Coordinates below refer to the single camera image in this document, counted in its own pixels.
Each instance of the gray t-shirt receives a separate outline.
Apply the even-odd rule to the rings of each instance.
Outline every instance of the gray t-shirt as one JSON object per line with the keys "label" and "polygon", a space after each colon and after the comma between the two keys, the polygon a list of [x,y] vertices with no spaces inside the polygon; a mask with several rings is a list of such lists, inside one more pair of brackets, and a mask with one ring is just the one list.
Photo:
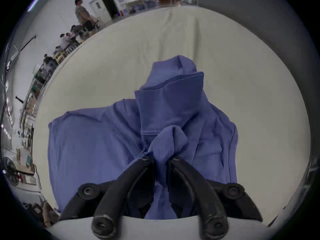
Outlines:
{"label": "gray t-shirt", "polygon": [[88,11],[86,10],[85,7],[81,6],[81,5],[78,5],[75,7],[75,15],[77,16],[78,18],[78,22],[83,25],[86,23],[86,21],[88,21],[86,18],[82,17],[81,16],[81,12],[85,12],[87,14],[88,17],[90,17],[90,14],[88,13]]}

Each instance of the white tablecloth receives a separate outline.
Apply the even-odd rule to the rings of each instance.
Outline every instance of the white tablecloth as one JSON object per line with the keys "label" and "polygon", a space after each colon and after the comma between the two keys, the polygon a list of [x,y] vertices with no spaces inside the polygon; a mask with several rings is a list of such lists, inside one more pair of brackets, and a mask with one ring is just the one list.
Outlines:
{"label": "white tablecloth", "polygon": [[95,34],[58,67],[43,95],[33,140],[33,162],[51,206],[56,203],[49,180],[48,124],[68,110],[134,98],[153,62],[179,54],[204,72],[208,100],[238,128],[238,183],[265,224],[277,216],[309,160],[310,129],[301,93],[262,40],[230,18],[196,6],[126,18]]}

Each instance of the seated person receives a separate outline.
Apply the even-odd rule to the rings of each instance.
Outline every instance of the seated person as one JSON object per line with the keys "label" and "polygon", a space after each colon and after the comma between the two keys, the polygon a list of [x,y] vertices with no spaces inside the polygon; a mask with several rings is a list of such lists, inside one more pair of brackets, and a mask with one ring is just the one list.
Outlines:
{"label": "seated person", "polygon": [[66,48],[68,48],[70,46],[71,40],[67,36],[65,36],[65,34],[61,34],[60,39],[61,39],[60,46],[62,49],[65,50]]}
{"label": "seated person", "polygon": [[66,33],[66,36],[70,39],[70,41],[76,46],[78,47],[80,44],[79,42],[76,40],[77,35],[74,33]]}

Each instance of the white wall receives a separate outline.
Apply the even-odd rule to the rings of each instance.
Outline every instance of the white wall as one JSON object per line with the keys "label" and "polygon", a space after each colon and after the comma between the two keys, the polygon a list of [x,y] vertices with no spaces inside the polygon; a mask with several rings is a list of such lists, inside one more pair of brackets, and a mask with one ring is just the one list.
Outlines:
{"label": "white wall", "polygon": [[[32,71],[35,65],[42,64],[44,54],[52,54],[60,44],[60,34],[69,32],[72,25],[77,25],[75,15],[75,0],[49,0],[35,17],[26,33],[24,42],[36,34],[36,39],[20,53],[14,68],[13,94],[25,99],[33,78]],[[89,5],[92,0],[83,0],[83,6],[94,15]],[[19,128],[19,116],[22,103],[13,99],[15,129]]]}

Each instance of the chair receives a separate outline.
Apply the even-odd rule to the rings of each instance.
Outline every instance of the chair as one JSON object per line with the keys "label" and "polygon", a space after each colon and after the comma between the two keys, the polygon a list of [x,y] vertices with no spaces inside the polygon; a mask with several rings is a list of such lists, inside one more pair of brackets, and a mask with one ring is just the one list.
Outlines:
{"label": "chair", "polygon": [[67,55],[69,55],[70,53],[72,53],[72,51],[76,49],[76,46],[73,44],[69,44],[66,49],[64,49],[64,51],[66,52]]}

